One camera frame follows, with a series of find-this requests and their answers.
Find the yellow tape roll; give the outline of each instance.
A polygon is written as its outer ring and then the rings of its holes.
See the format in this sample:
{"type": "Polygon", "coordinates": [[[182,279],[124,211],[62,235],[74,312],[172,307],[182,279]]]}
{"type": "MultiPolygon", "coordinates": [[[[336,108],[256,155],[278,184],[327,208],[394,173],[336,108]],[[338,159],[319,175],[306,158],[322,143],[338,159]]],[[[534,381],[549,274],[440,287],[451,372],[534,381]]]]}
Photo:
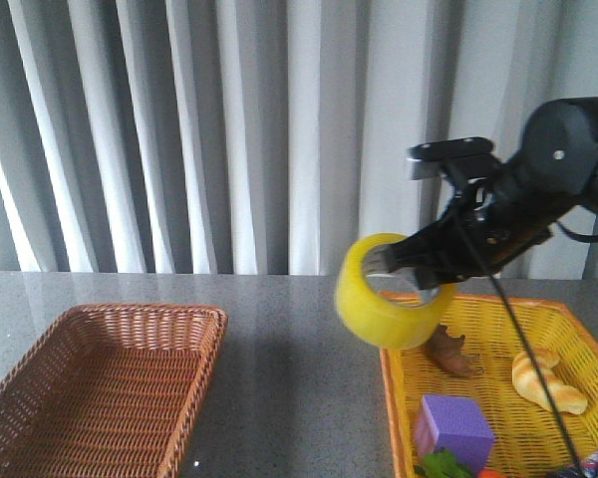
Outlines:
{"type": "Polygon", "coordinates": [[[360,339],[384,349],[411,349],[423,344],[435,330],[451,301],[455,286],[442,285],[431,302],[406,306],[391,302],[370,287],[363,272],[368,252],[380,245],[402,241],[401,234],[382,233],[357,241],[341,268],[335,302],[344,324],[360,339]]]}

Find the brown wicker basket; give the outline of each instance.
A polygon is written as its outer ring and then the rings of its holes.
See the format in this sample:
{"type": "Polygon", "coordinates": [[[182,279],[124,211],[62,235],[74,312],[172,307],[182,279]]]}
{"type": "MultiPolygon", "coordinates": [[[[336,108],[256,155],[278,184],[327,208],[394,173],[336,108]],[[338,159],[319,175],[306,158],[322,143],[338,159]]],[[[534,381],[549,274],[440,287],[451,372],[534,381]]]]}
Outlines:
{"type": "Polygon", "coordinates": [[[219,309],[94,304],[0,383],[0,477],[172,477],[227,322],[219,309]]]}

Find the wicker basket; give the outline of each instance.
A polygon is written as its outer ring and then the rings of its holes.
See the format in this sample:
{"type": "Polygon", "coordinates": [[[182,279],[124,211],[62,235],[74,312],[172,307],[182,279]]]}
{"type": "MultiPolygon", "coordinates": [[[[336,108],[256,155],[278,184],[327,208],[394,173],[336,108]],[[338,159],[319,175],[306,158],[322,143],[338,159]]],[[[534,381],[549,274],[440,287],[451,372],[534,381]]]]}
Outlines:
{"type": "Polygon", "coordinates": [[[0,383],[0,477],[176,476],[226,321],[207,306],[65,312],[0,383]]]}
{"type": "MultiPolygon", "coordinates": [[[[532,346],[559,352],[561,363],[554,371],[589,398],[584,414],[562,415],[578,454],[584,457],[598,447],[598,345],[562,304],[511,302],[532,346]]],[[[466,335],[463,350],[480,354],[484,374],[452,377],[433,365],[421,349],[381,352],[396,476],[415,476],[419,462],[411,430],[424,393],[468,396],[478,402],[496,435],[489,468],[508,477],[542,478],[570,463],[551,413],[524,400],[513,388],[511,362],[522,347],[500,299],[457,296],[442,323],[450,335],[466,335]]]]}

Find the croissant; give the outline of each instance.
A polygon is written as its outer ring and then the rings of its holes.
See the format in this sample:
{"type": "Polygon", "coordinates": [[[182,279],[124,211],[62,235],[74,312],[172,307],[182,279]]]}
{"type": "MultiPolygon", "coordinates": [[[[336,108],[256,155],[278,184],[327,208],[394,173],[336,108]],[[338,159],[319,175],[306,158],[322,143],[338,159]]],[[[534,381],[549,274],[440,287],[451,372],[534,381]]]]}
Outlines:
{"type": "MultiPolygon", "coordinates": [[[[576,415],[585,411],[587,408],[585,395],[577,388],[564,384],[551,370],[553,366],[560,362],[558,353],[537,348],[534,349],[534,355],[558,411],[567,411],[576,415]]],[[[551,411],[547,395],[540,385],[538,374],[526,352],[521,352],[515,357],[511,365],[511,381],[520,396],[537,403],[547,411],[551,411]]]]}

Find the yellow basket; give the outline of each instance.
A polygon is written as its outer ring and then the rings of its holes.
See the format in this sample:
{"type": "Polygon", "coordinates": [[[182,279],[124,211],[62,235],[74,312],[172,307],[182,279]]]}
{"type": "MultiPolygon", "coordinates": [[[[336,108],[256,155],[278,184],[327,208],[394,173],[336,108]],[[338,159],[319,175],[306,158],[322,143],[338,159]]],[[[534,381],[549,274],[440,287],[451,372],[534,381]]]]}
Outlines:
{"type": "MultiPolygon", "coordinates": [[[[598,448],[598,344],[562,304],[510,302],[532,346],[557,351],[561,363],[555,373],[589,398],[582,415],[562,415],[578,454],[589,455],[598,448]]],[[[484,373],[453,377],[431,363],[421,348],[381,351],[396,476],[415,476],[419,462],[412,430],[424,393],[467,396],[478,402],[496,435],[488,468],[508,477],[542,478],[570,463],[552,414],[513,388],[511,362],[522,345],[500,299],[458,295],[441,322],[451,336],[466,335],[463,351],[480,354],[478,364],[484,373]]]]}

